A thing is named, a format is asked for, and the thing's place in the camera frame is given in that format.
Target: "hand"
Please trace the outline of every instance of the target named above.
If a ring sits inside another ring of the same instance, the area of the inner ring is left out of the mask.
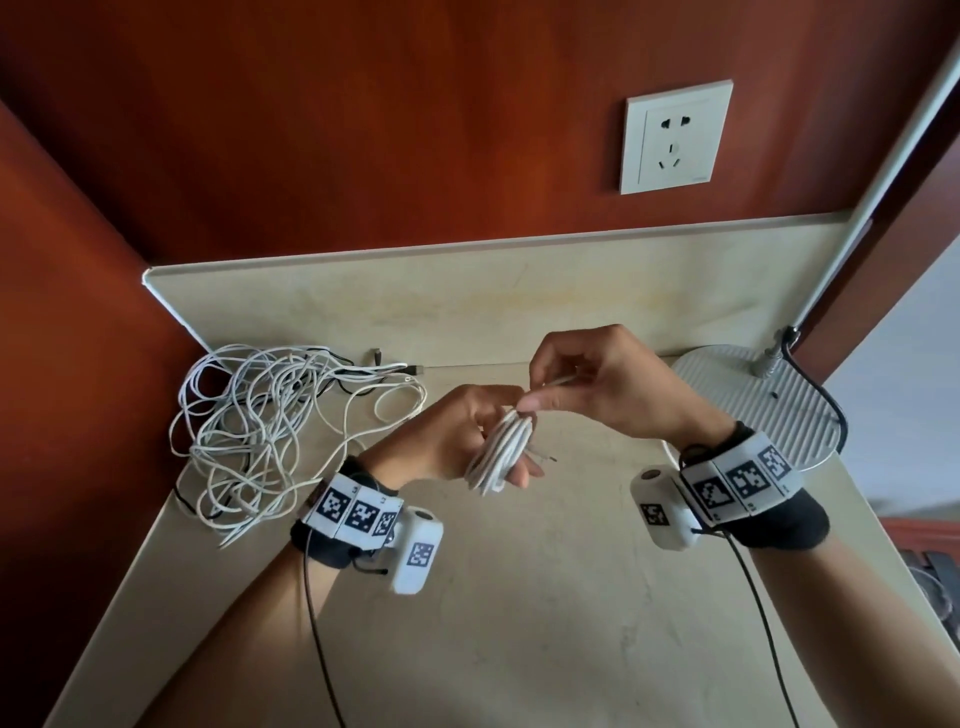
[[[420,478],[463,477],[470,460],[483,447],[486,433],[514,406],[522,387],[463,384],[404,423],[360,456],[361,465],[388,488]],[[543,470],[523,455],[507,480],[526,488]]]
[[[571,375],[568,384],[544,386]],[[520,412],[577,412],[679,450],[719,445],[735,426],[620,324],[548,333],[530,362],[530,389]]]

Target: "wall outlet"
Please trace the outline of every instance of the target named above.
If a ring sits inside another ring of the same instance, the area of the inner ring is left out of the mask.
[[[627,100],[620,193],[709,182],[733,81]]]

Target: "person's right hand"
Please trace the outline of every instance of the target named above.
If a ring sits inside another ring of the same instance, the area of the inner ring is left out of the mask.
[[[544,386],[571,375],[567,384]],[[577,412],[678,450],[719,445],[735,427],[620,324],[548,333],[530,362],[530,389],[517,411]]]

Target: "forearm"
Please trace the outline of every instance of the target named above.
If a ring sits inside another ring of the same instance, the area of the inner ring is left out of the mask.
[[[960,726],[960,658],[849,548],[751,555],[840,726]]]
[[[316,562],[308,568],[319,610],[338,572]],[[262,725],[309,635],[303,556],[286,546],[221,617],[137,725]]]

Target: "qr code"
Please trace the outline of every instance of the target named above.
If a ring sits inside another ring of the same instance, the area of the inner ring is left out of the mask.
[[[732,493],[718,477],[709,477],[691,487],[707,508],[719,508],[734,502]]]
[[[753,460],[748,460],[742,465],[728,470],[727,479],[733,484],[741,497],[755,496],[760,491],[773,488],[773,485],[763,476],[760,468],[756,466]]]
[[[790,464],[772,445],[760,451],[760,461],[777,481],[783,480],[783,477],[790,472]]]
[[[347,516],[347,525],[350,528],[356,528],[358,531],[370,533],[373,528],[373,522],[380,515],[380,509],[374,508],[369,503],[358,500],[353,504],[350,515]]]
[[[373,530],[374,536],[386,536],[390,533],[390,526],[394,524],[394,519],[396,518],[396,513],[384,513],[380,517],[380,523],[376,525],[376,528]]]
[[[327,488],[324,499],[320,501],[320,506],[317,508],[317,513],[334,523],[339,523],[349,504],[349,497],[332,488]]]
[[[425,567],[430,563],[430,555],[433,553],[433,544],[414,544],[410,551],[410,558],[407,559],[407,566]]]
[[[640,510],[643,512],[643,519],[650,525],[670,525],[663,506],[659,503],[640,503]]]

